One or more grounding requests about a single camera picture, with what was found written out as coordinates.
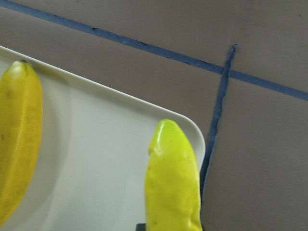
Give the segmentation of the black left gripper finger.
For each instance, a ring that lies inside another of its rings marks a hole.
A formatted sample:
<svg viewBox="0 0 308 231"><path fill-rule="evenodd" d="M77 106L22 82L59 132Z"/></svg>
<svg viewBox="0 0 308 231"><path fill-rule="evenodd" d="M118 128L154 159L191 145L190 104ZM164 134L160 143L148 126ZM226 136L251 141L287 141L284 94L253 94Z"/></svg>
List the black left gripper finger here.
<svg viewBox="0 0 308 231"><path fill-rule="evenodd" d="M145 223L138 223L136 225L136 231L146 231L146 224Z"/></svg>

